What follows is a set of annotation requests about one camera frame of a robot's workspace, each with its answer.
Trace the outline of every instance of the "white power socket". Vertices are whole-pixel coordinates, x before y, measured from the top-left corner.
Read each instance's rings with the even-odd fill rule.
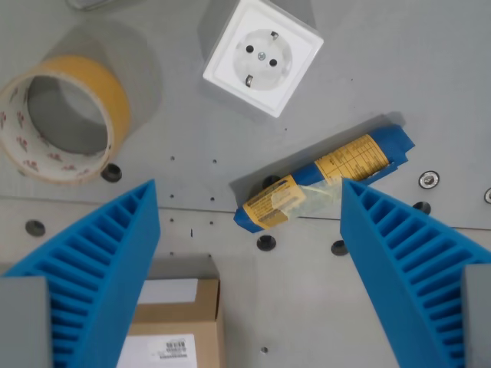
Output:
[[[279,117],[324,40],[267,0],[240,0],[203,77]]]

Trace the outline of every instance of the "yellow label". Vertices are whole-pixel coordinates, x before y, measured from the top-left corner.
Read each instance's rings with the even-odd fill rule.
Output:
[[[272,228],[287,221],[288,217],[284,212],[300,205],[304,200],[305,194],[293,177],[288,175],[252,197],[243,207],[256,225]]]
[[[315,161],[330,185],[341,177],[366,179],[388,164],[389,160],[368,134]]]

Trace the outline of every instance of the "cardboard box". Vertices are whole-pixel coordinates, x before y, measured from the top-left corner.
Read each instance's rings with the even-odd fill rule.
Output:
[[[143,286],[117,368],[225,368],[219,280]]]

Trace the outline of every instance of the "barcode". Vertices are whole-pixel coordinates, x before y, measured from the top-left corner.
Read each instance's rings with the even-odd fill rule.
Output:
[[[187,358],[186,341],[166,343],[166,350],[159,352],[160,359]]]

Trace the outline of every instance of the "adhesive tape roll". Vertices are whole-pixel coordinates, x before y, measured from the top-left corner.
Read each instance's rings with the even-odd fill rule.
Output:
[[[101,112],[106,148],[95,154],[58,149],[38,132],[28,112],[28,90],[36,77],[52,77],[77,87]],[[20,170],[54,183],[81,184],[97,176],[117,153],[130,128],[130,105],[120,82],[85,57],[62,56],[16,77],[0,92],[0,144]]]

